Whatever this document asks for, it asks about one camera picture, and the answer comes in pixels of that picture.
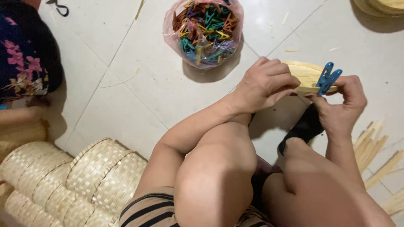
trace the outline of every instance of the hand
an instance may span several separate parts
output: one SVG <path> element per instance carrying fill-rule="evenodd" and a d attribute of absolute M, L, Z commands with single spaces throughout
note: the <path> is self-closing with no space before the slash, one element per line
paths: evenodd
<path fill-rule="evenodd" d="M 260 57 L 229 94 L 231 107 L 238 114 L 252 114 L 273 106 L 294 93 L 299 85 L 300 81 L 290 74 L 287 64 Z"/>
<path fill-rule="evenodd" d="M 341 76 L 334 86 L 338 87 L 337 93 L 344 97 L 344 102 L 340 105 L 331 105 L 318 94 L 306 94 L 306 98 L 316 105 L 321 125 L 329 139 L 351 140 L 352 129 L 368 101 L 358 76 Z"/>

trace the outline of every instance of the floral fabric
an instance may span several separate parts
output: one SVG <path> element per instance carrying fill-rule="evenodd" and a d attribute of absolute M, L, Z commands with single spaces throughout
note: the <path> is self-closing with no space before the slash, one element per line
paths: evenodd
<path fill-rule="evenodd" d="M 48 93 L 48 72 L 19 25 L 0 12 L 0 103 Z"/>

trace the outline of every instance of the stack of woven baskets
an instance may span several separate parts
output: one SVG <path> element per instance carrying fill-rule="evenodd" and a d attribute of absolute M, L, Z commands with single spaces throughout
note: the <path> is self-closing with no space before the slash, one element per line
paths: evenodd
<path fill-rule="evenodd" d="M 404 0 L 354 0 L 365 13 L 375 17 L 401 17 L 404 15 Z"/>
<path fill-rule="evenodd" d="M 74 160 L 50 143 L 28 143 L 0 166 L 16 189 L 5 210 L 26 227 L 115 227 L 146 163 L 109 138 Z"/>

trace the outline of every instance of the pink plastic bag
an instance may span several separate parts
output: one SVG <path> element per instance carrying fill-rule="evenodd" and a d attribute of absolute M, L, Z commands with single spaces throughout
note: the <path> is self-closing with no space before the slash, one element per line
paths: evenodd
<path fill-rule="evenodd" d="M 204 54 L 206 54 L 203 56 L 209 56 L 209 51 L 211 51 L 207 47 L 207 46 L 209 46 L 209 42 L 203 36 L 201 29 L 193 22 L 190 22 L 190 21 L 185 22 L 182 25 L 181 29 L 179 29 L 177 32 L 175 32 L 173 30 L 174 12 L 176 12 L 177 15 L 179 13 L 181 13 L 185 9 L 184 5 L 188 2 L 190 2 L 190 0 L 179 0 L 171 7 L 170 10 L 167 11 L 166 16 L 164 18 L 164 24 L 163 24 L 164 41 L 192 67 L 202 69 L 202 70 L 208 70 L 208 69 L 211 69 L 218 65 L 223 64 L 229 57 L 224 58 L 221 61 L 221 63 L 212 64 L 209 61 L 204 61 L 206 59 L 203 59 L 203 58 L 201 61 L 199 61 L 199 60 L 196 61 L 195 59 L 191 59 L 182 50 L 181 40 L 180 40 L 180 31 L 185 26 L 188 26 L 188 28 L 193 27 L 194 29 L 196 29 L 198 31 L 198 34 L 201 35 L 196 46 L 200 46 L 202 51 L 204 52 Z M 240 42 L 241 34 L 243 31 L 244 10 L 243 10 L 243 7 L 241 6 L 241 4 L 237 0 L 229 0 L 230 5 L 227 5 L 223 0 L 194 0 L 194 2 L 220 4 L 222 6 L 229 8 L 232 11 L 234 16 L 238 19 L 238 24 L 237 24 L 235 30 L 233 31 L 233 40 L 232 40 L 231 44 L 230 43 L 228 43 L 228 44 L 231 45 L 231 48 L 235 52 L 238 47 L 238 44 Z"/>

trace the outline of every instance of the leg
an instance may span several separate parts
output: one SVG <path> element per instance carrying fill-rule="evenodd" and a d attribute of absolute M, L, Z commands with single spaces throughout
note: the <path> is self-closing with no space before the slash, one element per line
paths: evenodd
<path fill-rule="evenodd" d="M 249 122 L 242 115 L 211 129 L 185 158 L 174 194 L 180 226 L 233 227 L 248 208 L 257 166 Z"/>
<path fill-rule="evenodd" d="M 262 200 L 276 226 L 386 226 L 391 222 L 363 188 L 299 138 L 286 141 L 284 172 L 268 177 Z"/>

